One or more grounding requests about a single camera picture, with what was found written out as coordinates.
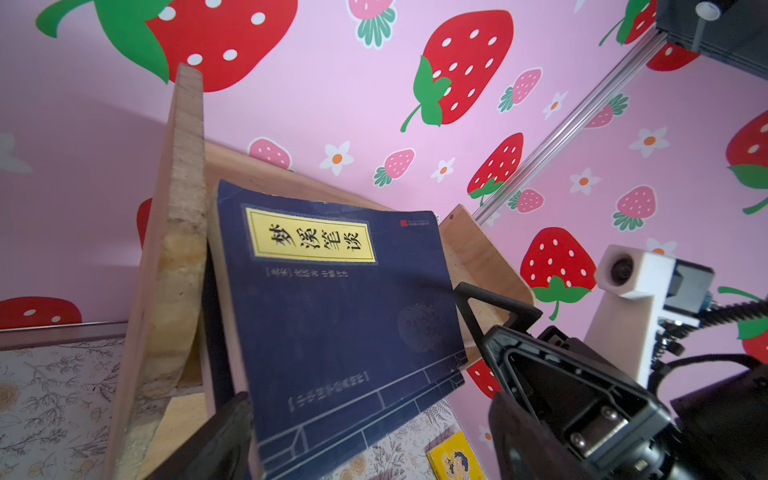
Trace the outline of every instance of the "silver metal strip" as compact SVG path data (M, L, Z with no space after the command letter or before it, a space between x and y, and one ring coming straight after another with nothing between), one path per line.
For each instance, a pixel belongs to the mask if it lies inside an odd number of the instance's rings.
M0 350L115 338L125 336L127 328L128 322L123 321L0 330Z
M472 218L482 225L495 211L506 205L507 199L536 177L666 43L667 34L658 30L641 38L611 73L528 156L523 167L477 209Z

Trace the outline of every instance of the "book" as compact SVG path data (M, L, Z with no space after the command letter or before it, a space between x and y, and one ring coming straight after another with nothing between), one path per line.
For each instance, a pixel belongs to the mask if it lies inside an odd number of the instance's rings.
M330 472L463 383L432 212L277 197L224 180L215 198L210 248L233 390L253 402L254 478Z
M456 433L430 450L427 458L438 480L485 480L464 432Z

